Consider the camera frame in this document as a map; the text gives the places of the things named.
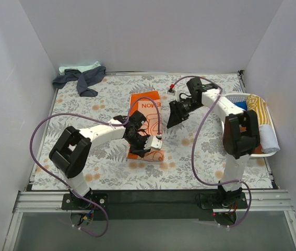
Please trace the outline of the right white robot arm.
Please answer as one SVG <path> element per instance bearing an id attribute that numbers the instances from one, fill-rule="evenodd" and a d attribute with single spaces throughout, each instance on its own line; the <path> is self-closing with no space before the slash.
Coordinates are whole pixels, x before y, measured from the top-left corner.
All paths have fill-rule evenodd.
<path id="1" fill-rule="evenodd" d="M 242 196 L 245 165 L 253 151 L 260 145 L 256 112 L 246 111 L 222 95 L 222 88 L 204 77 L 189 76 L 186 86 L 189 96 L 169 103 L 170 116 L 167 128 L 176 126 L 189 118 L 191 112 L 206 106 L 224 124 L 222 144 L 227 153 L 222 179 L 215 184 L 216 195 L 209 198 L 223 208 L 235 205 Z"/>

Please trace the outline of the orange peach printed towel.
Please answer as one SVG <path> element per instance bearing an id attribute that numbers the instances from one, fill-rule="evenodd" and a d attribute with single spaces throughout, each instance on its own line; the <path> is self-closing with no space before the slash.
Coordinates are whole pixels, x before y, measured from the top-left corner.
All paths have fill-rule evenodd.
<path id="1" fill-rule="evenodd" d="M 141 126 L 145 133 L 153 136 L 162 137 L 162 102 L 157 90 L 152 90 L 145 93 L 131 94 L 130 108 L 132 115 L 136 110 L 141 112 L 146 117 L 146 122 Z M 162 162 L 164 161 L 164 151 L 151 149 L 150 152 L 145 153 L 144 157 L 140 157 L 130 152 L 131 146 L 127 147 L 127 158 L 137 159 L 149 162 Z"/>

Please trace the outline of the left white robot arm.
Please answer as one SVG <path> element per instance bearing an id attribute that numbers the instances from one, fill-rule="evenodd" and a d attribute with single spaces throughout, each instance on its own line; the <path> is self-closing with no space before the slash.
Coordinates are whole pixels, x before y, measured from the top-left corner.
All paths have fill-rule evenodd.
<path id="1" fill-rule="evenodd" d="M 152 149 L 160 149 L 162 142 L 153 135 L 141 134 L 146 117 L 139 111 L 131 116 L 115 116 L 105 125 L 75 129 L 67 127 L 57 140 L 49 158 L 65 177 L 66 183 L 75 192 L 74 203 L 80 209 L 91 205 L 90 187 L 82 173 L 89 152 L 104 143 L 125 139 L 133 154 L 144 157 Z"/>

